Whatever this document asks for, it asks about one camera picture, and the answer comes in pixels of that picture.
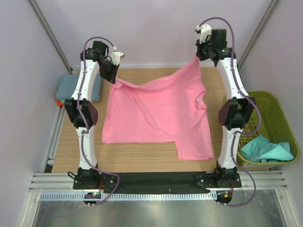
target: wooden tabletop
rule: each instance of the wooden tabletop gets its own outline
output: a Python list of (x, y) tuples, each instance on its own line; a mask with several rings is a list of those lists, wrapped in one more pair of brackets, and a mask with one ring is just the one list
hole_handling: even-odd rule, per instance
[[(178, 69), (120, 69), (117, 77), (140, 85), (157, 78), (169, 76), (176, 70)], [(95, 128), (95, 153), (99, 168), (116, 173), (213, 171), (221, 151), (222, 128), (218, 122), (218, 113), (223, 104), (225, 89), (216, 68), (202, 68), (201, 72), (202, 83), (207, 90), (204, 102), (207, 105), (207, 117), (215, 154), (213, 160), (178, 160), (174, 142), (102, 143), (101, 133), (107, 112), (110, 89), (110, 83), (103, 80), (101, 88), (102, 100), (99, 103), (93, 103), (99, 113), (99, 120)], [(79, 160), (78, 136), (73, 124), (66, 115), (52, 172), (66, 173), (71, 171), (75, 173), (79, 167)]]

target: wall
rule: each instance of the wall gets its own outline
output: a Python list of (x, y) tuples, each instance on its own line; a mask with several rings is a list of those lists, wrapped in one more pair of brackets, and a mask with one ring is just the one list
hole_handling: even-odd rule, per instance
[(66, 69), (27, 1), (1, 0), (0, 30), (0, 225), (14, 227), (45, 163)]
[[(265, 31), (241, 68), (247, 89), (267, 90), (277, 96), (303, 152), (303, 1), (281, 1)], [(293, 206), (303, 226), (303, 158), (284, 166)]]
[[(71, 66), (80, 65), (80, 50), (92, 36), (104, 36), (124, 52), (124, 66), (183, 65), (196, 53), (194, 29), (214, 16), (232, 24), (240, 59), (269, 2), (37, 0)], [(226, 27), (221, 21), (210, 25)]]

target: pink cloth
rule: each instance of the pink cloth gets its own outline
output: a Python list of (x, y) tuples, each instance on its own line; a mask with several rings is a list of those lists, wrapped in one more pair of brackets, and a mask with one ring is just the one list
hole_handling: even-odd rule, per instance
[(116, 79), (110, 89), (102, 141), (175, 141), (179, 159), (211, 159), (205, 93), (197, 57), (174, 74), (140, 86)]

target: laundry basket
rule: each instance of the laundry basket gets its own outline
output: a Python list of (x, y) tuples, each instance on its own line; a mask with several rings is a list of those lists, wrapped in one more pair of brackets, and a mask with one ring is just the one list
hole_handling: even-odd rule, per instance
[[(272, 168), (295, 162), (299, 158), (300, 150), (277, 98), (266, 91), (249, 91), (248, 94), (250, 97), (256, 99), (256, 105), (261, 112), (262, 124), (255, 134), (240, 136), (237, 163), (245, 168)], [(254, 110), (243, 131), (252, 132), (256, 129), (257, 125), (258, 115), (256, 110)], [(259, 135), (264, 136), (272, 143), (288, 142), (294, 159), (285, 162), (251, 162), (247, 160), (240, 152), (240, 149)]]

